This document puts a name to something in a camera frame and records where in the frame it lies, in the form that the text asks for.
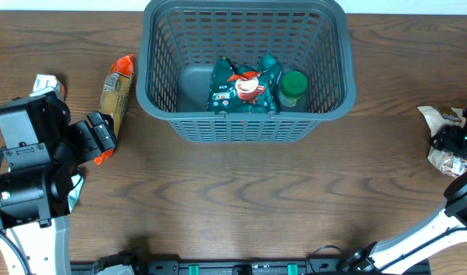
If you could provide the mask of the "beige PanTree snack bag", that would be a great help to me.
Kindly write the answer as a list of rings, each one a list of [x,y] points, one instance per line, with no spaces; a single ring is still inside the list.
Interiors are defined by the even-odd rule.
[[[430,130],[429,162],[457,178],[467,171],[467,108],[419,106]]]

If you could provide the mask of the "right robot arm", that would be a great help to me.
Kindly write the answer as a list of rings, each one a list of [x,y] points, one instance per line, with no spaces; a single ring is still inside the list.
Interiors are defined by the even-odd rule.
[[[467,108],[421,106],[431,131],[430,149],[467,160]],[[402,274],[413,265],[455,244],[467,242],[467,170],[444,192],[446,201],[429,217],[392,239],[357,251],[338,268],[343,271]]]

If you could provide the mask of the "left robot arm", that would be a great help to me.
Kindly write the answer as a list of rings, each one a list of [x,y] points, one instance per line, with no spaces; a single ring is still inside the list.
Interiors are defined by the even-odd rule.
[[[71,122],[57,92],[0,106],[0,250],[11,274],[70,274],[69,194],[79,165],[115,148],[111,115]]]

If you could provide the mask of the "white tissue multipack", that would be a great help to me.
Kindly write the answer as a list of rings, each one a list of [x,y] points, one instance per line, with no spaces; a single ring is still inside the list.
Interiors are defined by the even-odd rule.
[[[39,96],[47,93],[55,93],[59,100],[65,101],[66,89],[54,75],[37,74],[30,96]]]

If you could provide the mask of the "green Nescafe coffee bag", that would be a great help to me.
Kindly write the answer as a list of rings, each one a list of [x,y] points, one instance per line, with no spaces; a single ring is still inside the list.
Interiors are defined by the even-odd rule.
[[[207,110],[215,113],[277,113],[282,65],[269,53],[257,67],[217,60],[209,82]]]

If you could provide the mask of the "orange spaghetti pasta pack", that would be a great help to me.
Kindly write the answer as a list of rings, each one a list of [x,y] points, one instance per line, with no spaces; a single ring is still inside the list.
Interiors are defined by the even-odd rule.
[[[128,107],[128,100],[135,76],[134,55],[116,60],[105,78],[99,111],[113,119],[113,131],[118,137]]]

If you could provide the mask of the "green lid glass jar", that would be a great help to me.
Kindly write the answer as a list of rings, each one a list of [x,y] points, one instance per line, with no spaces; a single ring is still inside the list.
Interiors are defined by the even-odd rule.
[[[297,105],[300,99],[306,94],[308,79],[300,71],[290,71],[282,77],[278,98],[280,103],[288,108]]]

